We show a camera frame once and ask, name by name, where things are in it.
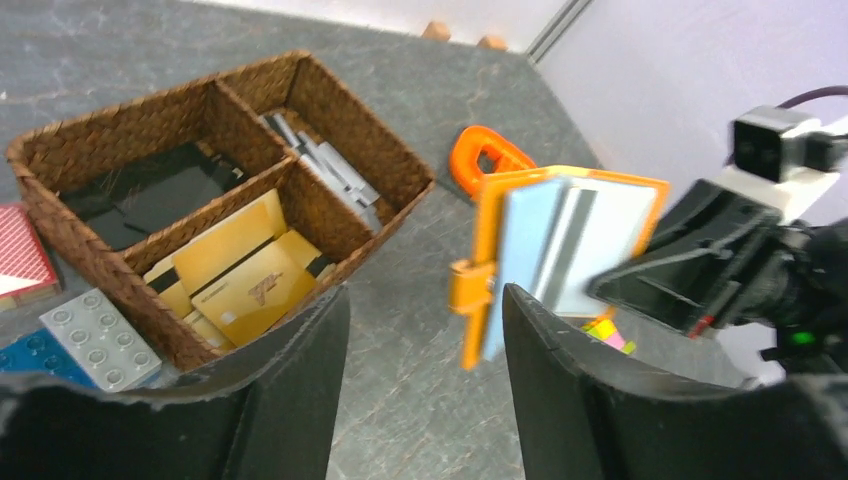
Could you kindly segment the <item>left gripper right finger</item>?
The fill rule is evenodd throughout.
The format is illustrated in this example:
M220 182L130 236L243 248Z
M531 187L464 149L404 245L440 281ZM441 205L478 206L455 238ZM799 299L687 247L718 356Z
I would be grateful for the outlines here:
M506 358L530 479L843 479L847 379L755 390L682 377L503 291Z

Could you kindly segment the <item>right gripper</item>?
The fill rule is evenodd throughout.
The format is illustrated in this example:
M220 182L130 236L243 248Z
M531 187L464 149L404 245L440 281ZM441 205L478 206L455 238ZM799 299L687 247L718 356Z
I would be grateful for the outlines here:
M777 226L772 206L698 180L641 255L588 294L691 338L761 323L780 345L825 345L847 330L847 222Z

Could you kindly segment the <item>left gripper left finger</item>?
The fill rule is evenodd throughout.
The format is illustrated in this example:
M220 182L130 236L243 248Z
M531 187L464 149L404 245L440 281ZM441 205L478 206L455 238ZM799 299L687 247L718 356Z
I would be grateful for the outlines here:
M1 378L5 479L322 479L350 299L333 287L285 324L166 388L109 394Z

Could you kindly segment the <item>yellow leather card holder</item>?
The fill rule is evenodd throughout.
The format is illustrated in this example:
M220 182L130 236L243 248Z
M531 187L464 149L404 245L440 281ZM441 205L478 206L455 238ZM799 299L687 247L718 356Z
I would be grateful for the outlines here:
M485 175L476 196L477 217L471 254L452 266L449 306L466 319L460 356L462 368L471 370L482 360L491 361L504 349L502 302L507 284L524 288L536 299L532 287L537 268L553 225L554 208L570 177L656 189L657 200L631 256L624 261L645 251L670 190L666 181L565 165ZM584 324L598 317L611 319L615 309L605 304L607 309L596 317L555 315Z

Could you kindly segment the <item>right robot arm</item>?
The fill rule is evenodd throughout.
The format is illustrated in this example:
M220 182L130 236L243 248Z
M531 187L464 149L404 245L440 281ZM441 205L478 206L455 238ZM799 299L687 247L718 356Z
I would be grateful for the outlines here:
M781 222L771 206L697 181L647 250L591 280L588 294L690 338L760 323L760 351L789 373L847 370L847 222Z

